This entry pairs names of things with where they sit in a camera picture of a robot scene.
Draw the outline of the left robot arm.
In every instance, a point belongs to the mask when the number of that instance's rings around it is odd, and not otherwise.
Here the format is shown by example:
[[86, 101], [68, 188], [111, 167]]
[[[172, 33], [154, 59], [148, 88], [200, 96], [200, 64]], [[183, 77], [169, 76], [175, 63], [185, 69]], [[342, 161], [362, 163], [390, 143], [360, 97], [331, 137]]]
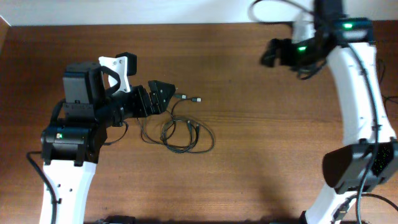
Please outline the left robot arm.
[[45, 176], [41, 223], [83, 223], [90, 184], [107, 145], [107, 128], [128, 118], [161, 114], [176, 87], [157, 80], [122, 91], [120, 75], [94, 62], [73, 63], [63, 74], [65, 99], [42, 132]]

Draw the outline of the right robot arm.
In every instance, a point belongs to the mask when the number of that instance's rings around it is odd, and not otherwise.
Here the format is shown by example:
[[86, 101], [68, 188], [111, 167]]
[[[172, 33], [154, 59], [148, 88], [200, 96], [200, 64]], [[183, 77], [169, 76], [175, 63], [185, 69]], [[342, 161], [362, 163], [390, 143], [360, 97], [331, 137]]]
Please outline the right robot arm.
[[373, 24], [349, 17], [341, 1], [316, 0], [292, 23], [292, 37], [269, 42], [261, 63], [290, 67], [301, 80], [328, 67], [343, 119], [343, 147], [322, 161], [325, 184], [300, 223], [340, 223], [397, 172], [397, 136], [379, 87]]

